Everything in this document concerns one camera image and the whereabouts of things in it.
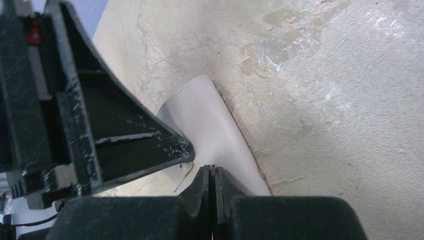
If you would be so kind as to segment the beige leather card holder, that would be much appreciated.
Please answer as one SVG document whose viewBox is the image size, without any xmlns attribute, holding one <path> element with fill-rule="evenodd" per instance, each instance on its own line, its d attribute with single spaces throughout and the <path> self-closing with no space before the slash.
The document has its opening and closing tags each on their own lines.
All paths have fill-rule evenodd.
<svg viewBox="0 0 424 240">
<path fill-rule="evenodd" d="M 174 193 L 185 190 L 200 167 L 214 165 L 224 168 L 230 182 L 247 195 L 271 195 L 248 144 L 207 75 L 183 85 L 164 102 L 156 116 L 194 148 L 193 161 L 160 172 Z"/>
</svg>

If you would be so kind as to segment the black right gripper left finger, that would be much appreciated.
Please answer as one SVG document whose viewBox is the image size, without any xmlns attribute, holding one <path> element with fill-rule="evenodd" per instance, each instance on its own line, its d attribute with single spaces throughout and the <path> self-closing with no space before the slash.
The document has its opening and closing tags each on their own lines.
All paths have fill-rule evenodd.
<svg viewBox="0 0 424 240">
<path fill-rule="evenodd" d="M 203 240 L 208 227 L 209 174 L 201 167 L 178 196 L 80 197 L 58 213 L 48 240 Z"/>
</svg>

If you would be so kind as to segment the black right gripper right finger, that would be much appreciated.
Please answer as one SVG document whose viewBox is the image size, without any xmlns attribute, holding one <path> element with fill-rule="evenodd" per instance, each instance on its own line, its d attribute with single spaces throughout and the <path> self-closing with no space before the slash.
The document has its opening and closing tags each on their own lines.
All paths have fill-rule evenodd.
<svg viewBox="0 0 424 240">
<path fill-rule="evenodd" d="M 222 167 L 211 174 L 214 240 L 365 240 L 352 207 L 329 196 L 249 196 Z"/>
</svg>

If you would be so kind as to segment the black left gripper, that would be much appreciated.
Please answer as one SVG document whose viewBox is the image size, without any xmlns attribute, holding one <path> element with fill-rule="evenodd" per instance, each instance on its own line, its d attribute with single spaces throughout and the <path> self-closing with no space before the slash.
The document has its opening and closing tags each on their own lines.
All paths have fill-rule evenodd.
<svg viewBox="0 0 424 240">
<path fill-rule="evenodd" d="M 55 78 L 40 55 L 45 18 L 30 2 L 0 3 L 0 171 L 13 198 L 31 210 L 76 196 L 77 177 L 60 115 Z"/>
</svg>

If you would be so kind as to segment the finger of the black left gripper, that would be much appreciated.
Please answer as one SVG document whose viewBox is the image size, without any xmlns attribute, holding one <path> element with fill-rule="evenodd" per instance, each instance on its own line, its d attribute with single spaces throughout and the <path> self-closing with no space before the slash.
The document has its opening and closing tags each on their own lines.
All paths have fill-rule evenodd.
<svg viewBox="0 0 424 240">
<path fill-rule="evenodd" d="M 65 0 L 45 4 L 56 101 L 79 195 L 94 195 L 195 158 L 192 143 L 117 79 Z"/>
</svg>

